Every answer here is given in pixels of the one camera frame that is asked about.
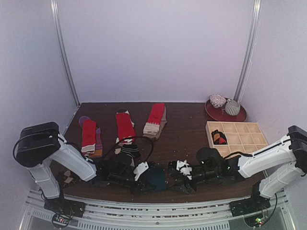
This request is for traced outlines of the dark green christmas sock pair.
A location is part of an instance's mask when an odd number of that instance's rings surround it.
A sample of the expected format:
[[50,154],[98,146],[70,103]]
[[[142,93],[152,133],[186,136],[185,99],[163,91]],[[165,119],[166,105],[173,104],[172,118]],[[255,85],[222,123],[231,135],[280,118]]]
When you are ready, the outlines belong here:
[[145,181],[149,192],[163,192],[167,190],[165,172],[160,167],[155,167],[145,172]]

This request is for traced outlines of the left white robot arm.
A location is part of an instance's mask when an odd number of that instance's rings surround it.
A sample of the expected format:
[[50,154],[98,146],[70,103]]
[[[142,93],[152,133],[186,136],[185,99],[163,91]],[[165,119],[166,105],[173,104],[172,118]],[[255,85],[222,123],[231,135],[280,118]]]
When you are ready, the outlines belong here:
[[64,213],[69,209],[69,202],[62,197],[60,180],[55,179],[49,161],[58,162],[94,186],[118,184],[128,187],[132,194],[157,191],[156,181],[151,178],[155,163],[144,161],[134,165],[139,157],[137,151],[135,145],[129,145],[126,149],[121,148],[118,154],[108,151],[99,161],[94,161],[84,156],[76,144],[64,138],[57,123],[48,122],[24,128],[12,155],[30,172],[51,206]]

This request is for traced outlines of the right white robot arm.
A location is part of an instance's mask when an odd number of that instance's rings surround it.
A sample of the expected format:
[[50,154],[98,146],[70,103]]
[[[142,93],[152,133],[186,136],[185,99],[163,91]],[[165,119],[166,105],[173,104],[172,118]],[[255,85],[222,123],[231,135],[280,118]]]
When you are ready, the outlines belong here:
[[179,160],[168,164],[175,179],[171,189],[192,194],[197,191],[199,183],[237,183],[279,166],[271,176],[253,185],[246,208],[254,212],[294,179],[306,175],[307,132],[298,126],[291,126],[285,136],[271,145],[252,153],[233,152],[226,157],[216,148],[203,147],[197,151],[196,159],[199,162],[196,166]]

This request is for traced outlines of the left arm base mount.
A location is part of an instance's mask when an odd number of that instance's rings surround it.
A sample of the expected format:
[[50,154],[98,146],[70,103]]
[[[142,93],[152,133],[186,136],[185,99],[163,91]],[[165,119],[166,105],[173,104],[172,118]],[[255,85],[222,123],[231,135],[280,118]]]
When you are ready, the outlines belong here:
[[69,226],[74,217],[82,218],[85,212],[84,202],[68,200],[65,198],[45,199],[44,209],[54,213],[51,223],[56,229]]

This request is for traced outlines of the black red yellow argyle sock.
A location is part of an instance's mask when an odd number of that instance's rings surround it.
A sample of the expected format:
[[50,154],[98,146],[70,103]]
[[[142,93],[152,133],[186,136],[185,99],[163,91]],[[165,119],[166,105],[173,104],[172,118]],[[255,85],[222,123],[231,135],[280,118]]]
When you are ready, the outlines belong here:
[[211,133],[214,145],[227,145],[227,138],[223,132],[215,130]]

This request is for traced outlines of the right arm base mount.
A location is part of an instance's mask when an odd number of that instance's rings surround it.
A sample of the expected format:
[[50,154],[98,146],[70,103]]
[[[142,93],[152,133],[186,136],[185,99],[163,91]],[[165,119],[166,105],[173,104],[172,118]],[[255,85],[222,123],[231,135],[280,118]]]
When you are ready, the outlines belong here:
[[230,202],[229,207],[233,217],[260,211],[260,214],[244,218],[245,224],[251,228],[262,227],[272,217],[272,214],[269,215],[268,211],[268,209],[271,207],[270,199],[261,196],[254,196]]

